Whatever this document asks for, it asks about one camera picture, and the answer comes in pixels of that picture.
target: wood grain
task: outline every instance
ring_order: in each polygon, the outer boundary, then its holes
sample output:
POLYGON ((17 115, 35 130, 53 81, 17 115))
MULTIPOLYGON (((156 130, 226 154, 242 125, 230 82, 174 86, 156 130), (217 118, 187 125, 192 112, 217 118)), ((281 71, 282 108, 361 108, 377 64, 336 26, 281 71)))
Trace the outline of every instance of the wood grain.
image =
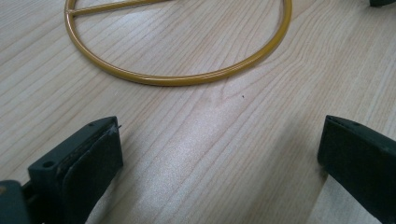
MULTIPOLYGON (((89 223, 377 223, 316 155, 328 114, 396 139, 396 6, 293 4, 287 36, 262 63, 207 85, 160 88, 88 62, 64 29, 64 1, 0 2, 0 179, 25 183, 29 164, 115 115, 125 166, 89 223)), ((245 59, 281 13, 279 0, 173 0, 77 23, 104 59, 181 76, 245 59)))

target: black plastic object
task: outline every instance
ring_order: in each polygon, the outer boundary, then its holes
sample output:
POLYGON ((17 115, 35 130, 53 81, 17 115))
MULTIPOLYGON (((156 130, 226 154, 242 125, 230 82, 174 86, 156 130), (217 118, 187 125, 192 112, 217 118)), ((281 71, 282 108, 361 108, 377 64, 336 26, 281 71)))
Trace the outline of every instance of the black plastic object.
POLYGON ((31 223, 21 184, 15 180, 0 182, 0 223, 31 223))
POLYGON ((10 189, 0 193, 0 223, 85 223, 121 167, 117 118, 92 122, 34 162, 22 189, 15 181, 0 182, 0 189, 10 189))
POLYGON ((396 0, 370 0, 371 7, 382 7, 396 2, 396 0))
POLYGON ((396 223, 396 142, 357 122, 326 118, 318 162, 382 223, 396 223))

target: gold metal rod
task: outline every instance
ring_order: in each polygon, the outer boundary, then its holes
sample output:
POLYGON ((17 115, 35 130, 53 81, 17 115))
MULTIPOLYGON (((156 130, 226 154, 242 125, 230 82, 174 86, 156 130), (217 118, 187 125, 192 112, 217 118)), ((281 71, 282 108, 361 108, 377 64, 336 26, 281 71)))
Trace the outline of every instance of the gold metal rod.
POLYGON ((124 8, 124 7, 138 7, 138 6, 159 3, 159 2, 164 2, 164 1, 169 1, 169 0, 130 0, 130 1, 124 1, 124 2, 109 3, 109 4, 104 4, 104 5, 95 6, 95 7, 69 9, 67 11, 67 13, 71 16, 81 16, 81 15, 87 15, 87 14, 92 14, 92 13, 116 10, 116 9, 120 9, 120 8, 124 8))

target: circular gold frame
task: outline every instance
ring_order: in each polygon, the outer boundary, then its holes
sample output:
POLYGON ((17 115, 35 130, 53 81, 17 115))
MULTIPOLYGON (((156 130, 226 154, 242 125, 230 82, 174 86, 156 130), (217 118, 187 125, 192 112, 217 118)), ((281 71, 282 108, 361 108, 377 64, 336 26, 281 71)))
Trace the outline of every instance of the circular gold frame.
POLYGON ((163 2, 168 0, 130 0, 118 3, 105 4, 96 7, 87 7, 82 9, 75 9, 75 4, 77 0, 66 0, 66 4, 64 7, 64 20, 66 23, 66 30, 69 34, 71 40, 74 45, 81 51, 83 55, 85 55, 91 62, 107 71, 108 73, 120 77, 126 80, 130 80, 137 83, 154 85, 154 86, 188 86, 195 84, 202 84, 207 82, 217 81, 222 78, 230 77, 250 66, 258 61, 264 59, 269 54, 271 54, 277 46, 282 42, 283 37, 288 31, 290 20, 291 20, 291 12, 292 12, 292 3, 291 0, 283 0, 283 18, 280 23, 278 30, 275 35, 270 39, 270 41, 253 55, 249 56, 242 62, 236 63, 232 66, 220 69, 218 71, 193 75, 193 76, 183 76, 183 77, 163 77, 163 76, 151 76, 139 74, 131 71, 127 71, 117 66, 114 66, 110 63, 107 63, 93 54, 81 41, 78 36, 78 32, 76 29, 76 24, 74 18, 79 15, 86 15, 91 13, 98 13, 108 10, 119 9, 123 7, 137 7, 146 4, 152 4, 157 2, 163 2))

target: wooden tabletop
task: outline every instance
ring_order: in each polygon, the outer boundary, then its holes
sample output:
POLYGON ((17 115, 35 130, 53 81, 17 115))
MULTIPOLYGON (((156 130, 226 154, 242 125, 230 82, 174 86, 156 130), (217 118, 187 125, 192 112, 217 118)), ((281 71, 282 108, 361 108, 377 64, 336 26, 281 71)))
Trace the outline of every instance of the wooden tabletop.
MULTIPOLYGON (((173 0, 77 25, 116 66, 193 75, 258 50, 282 6, 173 0)), ((378 223, 316 156, 326 115, 396 139, 396 5, 293 6, 286 37, 266 60, 214 83, 165 88, 89 62, 64 28, 64 1, 1 1, 0 179, 26 183, 35 160, 86 123, 117 116, 124 167, 89 223, 378 223)))

